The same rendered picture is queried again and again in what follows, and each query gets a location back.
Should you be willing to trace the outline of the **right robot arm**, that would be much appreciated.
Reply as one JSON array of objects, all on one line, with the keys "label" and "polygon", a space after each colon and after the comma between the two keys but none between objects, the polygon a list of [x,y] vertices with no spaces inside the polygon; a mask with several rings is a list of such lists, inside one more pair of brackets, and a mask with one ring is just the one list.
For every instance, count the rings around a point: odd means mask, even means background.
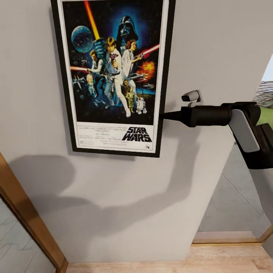
[{"label": "right robot arm", "polygon": [[184,94],[182,100],[191,102],[181,111],[159,114],[188,127],[229,125],[255,184],[262,209],[273,225],[273,130],[269,123],[256,125],[261,115],[257,102],[203,105],[200,90]]}]

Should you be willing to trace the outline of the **poster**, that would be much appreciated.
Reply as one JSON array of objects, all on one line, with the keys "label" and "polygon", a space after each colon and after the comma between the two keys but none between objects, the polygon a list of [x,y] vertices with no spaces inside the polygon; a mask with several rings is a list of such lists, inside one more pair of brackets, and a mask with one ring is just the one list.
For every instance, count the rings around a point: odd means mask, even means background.
[{"label": "poster", "polygon": [[160,157],[176,0],[51,0],[73,152]]}]

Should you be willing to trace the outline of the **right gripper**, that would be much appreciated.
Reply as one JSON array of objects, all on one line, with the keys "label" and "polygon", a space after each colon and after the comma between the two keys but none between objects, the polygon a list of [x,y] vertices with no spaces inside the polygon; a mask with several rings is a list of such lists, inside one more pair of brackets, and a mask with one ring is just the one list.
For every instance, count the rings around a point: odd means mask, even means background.
[{"label": "right gripper", "polygon": [[188,127],[212,126],[217,118],[217,110],[212,105],[196,105],[182,107],[179,112],[159,114],[159,118],[185,122]]}]

